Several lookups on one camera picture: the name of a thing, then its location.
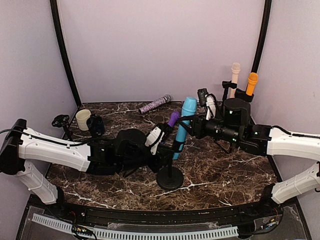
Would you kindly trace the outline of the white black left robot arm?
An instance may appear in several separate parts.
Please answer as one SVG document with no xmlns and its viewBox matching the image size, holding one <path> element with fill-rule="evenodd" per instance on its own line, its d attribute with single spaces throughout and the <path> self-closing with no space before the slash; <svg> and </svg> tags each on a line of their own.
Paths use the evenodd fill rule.
<svg viewBox="0 0 320 240">
<path fill-rule="evenodd" d="M 66 166 L 94 176 L 112 176 L 121 172 L 148 167 L 157 173 L 165 167 L 174 151 L 163 145 L 164 130 L 155 127 L 144 134 L 136 128 L 121 130 L 116 138 L 89 138 L 83 142 L 58 139 L 27 127 L 25 119 L 18 119 L 7 134 L 0 149 L 0 171 L 17 178 L 51 205 L 60 218 L 71 213 L 65 203 L 64 192 L 50 183 L 34 166 L 32 160 Z"/>
</svg>

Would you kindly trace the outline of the cream white microphone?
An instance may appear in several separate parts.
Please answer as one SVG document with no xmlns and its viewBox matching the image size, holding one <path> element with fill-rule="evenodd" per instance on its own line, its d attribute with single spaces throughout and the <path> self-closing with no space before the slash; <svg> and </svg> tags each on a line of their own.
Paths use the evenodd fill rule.
<svg viewBox="0 0 320 240">
<path fill-rule="evenodd" d="M 235 88 L 231 88 L 229 92 L 229 97 L 234 98 L 235 97 L 235 92 L 237 89 L 237 84 L 238 84 L 238 77 L 239 73 L 241 71 L 241 64 L 238 62 L 234 62 L 231 67 L 232 75 L 231 75 L 231 82 L 235 84 Z"/>
</svg>

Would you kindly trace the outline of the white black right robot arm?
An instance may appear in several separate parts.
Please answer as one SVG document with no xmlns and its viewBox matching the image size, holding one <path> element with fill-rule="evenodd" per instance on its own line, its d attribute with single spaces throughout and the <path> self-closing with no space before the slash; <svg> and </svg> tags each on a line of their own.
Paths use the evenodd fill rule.
<svg viewBox="0 0 320 240">
<path fill-rule="evenodd" d="M 320 136 L 289 132 L 274 125 L 251 124 L 251 105 L 239 98 L 229 98 L 223 103 L 221 119 L 207 119 L 196 114 L 197 100 L 187 97 L 178 120 L 185 131 L 197 139 L 211 137 L 235 144 L 246 153 L 256 156 L 291 156 L 314 160 L 307 170 L 264 189 L 261 201 L 255 205 L 255 213 L 266 217 L 285 201 L 320 186 Z"/>
</svg>

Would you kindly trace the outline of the black stand holding blue microphone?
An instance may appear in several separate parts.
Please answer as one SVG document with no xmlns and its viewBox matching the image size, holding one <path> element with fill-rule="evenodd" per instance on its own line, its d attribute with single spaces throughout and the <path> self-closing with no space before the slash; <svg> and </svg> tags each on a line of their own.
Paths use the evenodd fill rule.
<svg viewBox="0 0 320 240">
<path fill-rule="evenodd" d="M 163 167 L 156 175 L 156 182 L 158 186 L 166 191 L 173 191 L 179 189 L 184 183 L 184 175 L 180 169 L 173 166 L 175 153 L 180 154 L 183 149 L 184 142 L 174 140 L 172 147 L 162 146 L 162 162 Z"/>
</svg>

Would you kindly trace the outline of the black tripod shock-mount stand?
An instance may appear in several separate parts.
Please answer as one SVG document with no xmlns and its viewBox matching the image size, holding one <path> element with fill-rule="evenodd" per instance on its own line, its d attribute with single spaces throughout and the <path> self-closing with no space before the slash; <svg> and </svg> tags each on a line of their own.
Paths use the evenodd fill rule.
<svg viewBox="0 0 320 240">
<path fill-rule="evenodd" d="M 69 115 L 60 114 L 53 119 L 53 121 L 51 122 L 51 126 L 54 128 L 62 128 L 68 140 L 72 141 L 73 132 L 69 129 L 71 125 L 69 120 L 70 120 Z"/>
</svg>

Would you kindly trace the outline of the light blue microphone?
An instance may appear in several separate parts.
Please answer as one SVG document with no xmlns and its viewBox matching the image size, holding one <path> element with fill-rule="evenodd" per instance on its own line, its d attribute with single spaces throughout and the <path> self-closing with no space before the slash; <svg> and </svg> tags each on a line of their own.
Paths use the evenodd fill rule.
<svg viewBox="0 0 320 240">
<path fill-rule="evenodd" d="M 181 116 L 182 117 L 193 116 L 196 113 L 196 109 L 197 109 L 197 100 L 193 97 L 188 96 L 183 103 Z M 178 152 L 174 153 L 173 160 L 177 160 L 179 158 L 179 155 L 183 150 L 187 134 L 188 133 L 185 130 L 185 128 L 179 125 L 176 138 L 175 138 L 175 140 L 178 142 L 177 144 Z"/>
</svg>

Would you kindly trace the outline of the black stand holding white microphone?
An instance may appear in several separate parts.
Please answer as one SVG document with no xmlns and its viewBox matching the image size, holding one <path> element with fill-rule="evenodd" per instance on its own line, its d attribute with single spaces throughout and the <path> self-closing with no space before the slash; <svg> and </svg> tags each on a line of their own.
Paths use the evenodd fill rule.
<svg viewBox="0 0 320 240">
<path fill-rule="evenodd" d="M 222 81 L 222 87 L 224 89 L 224 92 L 223 92 L 222 103 L 221 103 L 221 108 L 220 108 L 221 110 L 223 110 L 223 108 L 224 108 L 224 103 L 225 103 L 225 100 L 227 99 L 229 88 L 235 90 L 237 88 L 237 84 L 233 83 L 231 80 L 230 81 Z"/>
</svg>

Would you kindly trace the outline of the rhinestone silver-head microphone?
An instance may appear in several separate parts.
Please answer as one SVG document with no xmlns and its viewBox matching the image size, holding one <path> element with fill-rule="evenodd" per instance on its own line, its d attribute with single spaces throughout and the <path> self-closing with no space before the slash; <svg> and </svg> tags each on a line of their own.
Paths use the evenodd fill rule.
<svg viewBox="0 0 320 240">
<path fill-rule="evenodd" d="M 158 98 L 154 101 L 152 101 L 151 103 L 148 103 L 147 105 L 141 107 L 138 109 L 140 114 L 144 114 L 146 112 L 149 112 L 153 109 L 156 109 L 166 103 L 169 103 L 171 101 L 172 97 L 169 94 L 164 95 L 161 98 Z"/>
</svg>

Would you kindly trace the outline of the purple microphone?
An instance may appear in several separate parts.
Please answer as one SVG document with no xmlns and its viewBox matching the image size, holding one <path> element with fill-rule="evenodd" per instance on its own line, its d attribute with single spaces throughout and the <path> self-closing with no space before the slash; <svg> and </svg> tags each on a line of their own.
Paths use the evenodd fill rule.
<svg viewBox="0 0 320 240">
<path fill-rule="evenodd" d="M 178 111 L 174 111 L 174 112 L 170 115 L 170 119 L 169 119 L 169 121 L 167 122 L 167 124 L 168 124 L 171 128 L 173 128 L 179 118 L 180 118 L 180 113 L 179 113 Z"/>
</svg>

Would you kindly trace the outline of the orange microphone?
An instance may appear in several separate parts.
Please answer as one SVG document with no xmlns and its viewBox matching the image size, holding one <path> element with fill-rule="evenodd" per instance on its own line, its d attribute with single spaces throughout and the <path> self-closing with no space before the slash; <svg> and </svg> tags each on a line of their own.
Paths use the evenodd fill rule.
<svg viewBox="0 0 320 240">
<path fill-rule="evenodd" d="M 258 83 L 258 79 L 259 79 L 259 77 L 258 77 L 257 73 L 251 72 L 249 74 L 248 82 L 247 82 L 247 88 L 246 88 L 246 91 L 245 91 L 245 93 L 248 96 L 252 96 L 254 94 L 254 89 L 255 89 L 255 86 Z"/>
</svg>

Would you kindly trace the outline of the black stand holding orange microphone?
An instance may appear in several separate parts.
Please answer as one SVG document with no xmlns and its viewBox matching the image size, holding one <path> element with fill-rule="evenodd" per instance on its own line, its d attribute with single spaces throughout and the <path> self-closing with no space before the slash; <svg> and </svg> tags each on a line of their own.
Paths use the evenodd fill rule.
<svg viewBox="0 0 320 240">
<path fill-rule="evenodd" d="M 243 101 L 245 101 L 247 103 L 251 103 L 253 101 L 254 94 L 248 95 L 248 94 L 246 94 L 246 91 L 237 88 L 235 90 L 234 97 L 238 98 L 238 99 L 241 99 L 241 100 L 243 100 Z"/>
</svg>

